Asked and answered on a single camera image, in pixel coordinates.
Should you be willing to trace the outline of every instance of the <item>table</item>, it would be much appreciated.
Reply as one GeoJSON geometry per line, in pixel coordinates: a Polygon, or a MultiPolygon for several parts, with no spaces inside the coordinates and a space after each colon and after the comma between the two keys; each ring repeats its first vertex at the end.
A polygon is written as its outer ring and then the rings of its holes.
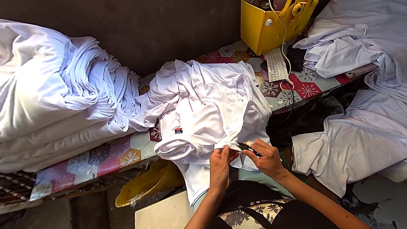
{"type": "MultiPolygon", "coordinates": [[[[280,81],[268,82],[268,72],[260,67],[265,60],[264,57],[257,56],[242,40],[199,56],[195,60],[200,63],[238,63],[240,61],[249,63],[256,73],[258,88],[269,103],[273,114],[287,112],[293,107],[291,106],[292,92],[281,90],[280,81]]],[[[148,92],[149,82],[154,76],[155,73],[140,78],[138,87],[140,95],[148,92]]],[[[289,79],[294,83],[294,106],[300,106],[354,78],[349,79],[345,75],[338,75],[325,79],[318,76],[315,71],[304,68],[301,72],[292,71],[289,79]]],[[[157,122],[155,127],[148,131],[136,132],[106,142],[39,171],[30,201],[149,160],[155,156],[153,149],[159,141],[161,141],[161,134],[160,125],[157,122]]]]}

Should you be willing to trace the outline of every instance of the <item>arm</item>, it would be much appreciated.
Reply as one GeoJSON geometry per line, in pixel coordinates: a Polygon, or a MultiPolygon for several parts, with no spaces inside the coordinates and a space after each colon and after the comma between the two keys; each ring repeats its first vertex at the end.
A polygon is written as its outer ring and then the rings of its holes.
{"type": "Polygon", "coordinates": [[[210,156],[209,190],[184,229],[204,229],[208,227],[218,211],[226,189],[229,187],[229,164],[238,156],[237,151],[229,153],[229,146],[225,146],[222,151],[216,149],[210,156]]]}
{"type": "Polygon", "coordinates": [[[281,184],[297,200],[314,207],[341,229],[370,228],[337,203],[318,191],[315,191],[288,172],[281,164],[277,148],[259,139],[251,145],[251,148],[259,152],[262,156],[258,158],[249,150],[244,150],[243,153],[254,162],[260,171],[281,184]]]}

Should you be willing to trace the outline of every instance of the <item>dark gray wall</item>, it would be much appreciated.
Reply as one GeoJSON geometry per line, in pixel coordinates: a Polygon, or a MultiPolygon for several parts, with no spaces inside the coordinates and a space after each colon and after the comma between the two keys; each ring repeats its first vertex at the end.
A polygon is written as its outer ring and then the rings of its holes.
{"type": "Polygon", "coordinates": [[[0,17],[95,37],[139,75],[240,39],[240,0],[13,0],[0,17]]]}

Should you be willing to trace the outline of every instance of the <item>floral pattern fabric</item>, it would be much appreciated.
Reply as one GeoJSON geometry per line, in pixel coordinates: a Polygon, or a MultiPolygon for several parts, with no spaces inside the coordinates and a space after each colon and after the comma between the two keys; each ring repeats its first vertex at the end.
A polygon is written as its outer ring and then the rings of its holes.
{"type": "MultiPolygon", "coordinates": [[[[262,214],[264,218],[266,218],[267,221],[272,224],[278,213],[283,209],[283,207],[277,203],[285,204],[291,200],[292,199],[281,199],[273,200],[272,202],[267,201],[267,203],[264,203],[264,201],[256,201],[255,203],[250,203],[251,206],[247,208],[253,209],[257,213],[262,214]]],[[[223,213],[219,215],[219,217],[223,221],[225,221],[232,229],[263,228],[259,222],[257,222],[253,217],[244,212],[243,207],[241,206],[238,207],[238,210],[223,213]]]]}

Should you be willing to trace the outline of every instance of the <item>red and black label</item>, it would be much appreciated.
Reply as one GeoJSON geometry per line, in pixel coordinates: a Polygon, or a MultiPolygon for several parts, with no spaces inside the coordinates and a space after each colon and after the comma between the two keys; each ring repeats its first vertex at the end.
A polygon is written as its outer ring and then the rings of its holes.
{"type": "Polygon", "coordinates": [[[176,128],[175,133],[176,134],[182,134],[182,128],[176,128]]]}

